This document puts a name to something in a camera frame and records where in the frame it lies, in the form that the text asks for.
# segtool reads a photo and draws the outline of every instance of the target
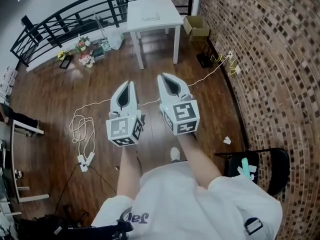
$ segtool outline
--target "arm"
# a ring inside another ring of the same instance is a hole
[[[123,147],[116,195],[135,200],[140,191],[140,177],[141,170],[135,149]]]
[[[219,169],[202,151],[194,136],[181,134],[178,140],[199,185],[208,189],[210,182],[221,176]]]

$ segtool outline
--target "white wall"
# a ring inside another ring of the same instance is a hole
[[[77,0],[8,0],[0,8],[0,81],[8,66],[15,68],[18,59],[10,48],[24,29],[21,18],[27,15],[33,24],[40,23],[56,11]]]

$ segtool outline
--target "power strip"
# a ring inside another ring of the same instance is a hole
[[[83,173],[87,172],[88,171],[88,166],[86,165],[86,161],[85,161],[84,155],[83,154],[78,155],[77,158],[78,158],[78,162],[80,164],[81,171]]]

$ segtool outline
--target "white bag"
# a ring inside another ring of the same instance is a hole
[[[115,31],[108,33],[106,37],[109,41],[110,47],[114,50],[119,50],[125,39],[124,34]]]

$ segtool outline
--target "flower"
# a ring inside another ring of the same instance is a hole
[[[83,55],[80,57],[79,62],[82,65],[87,65],[87,64],[95,63],[95,58],[90,55]]]
[[[84,47],[85,46],[85,42],[84,41],[79,41],[78,42],[78,46],[81,48],[81,47]]]
[[[61,51],[58,53],[57,58],[62,61],[64,56],[66,56],[66,55],[71,55],[71,54],[72,54],[71,51],[68,50],[68,49],[67,49],[67,50],[61,50]]]

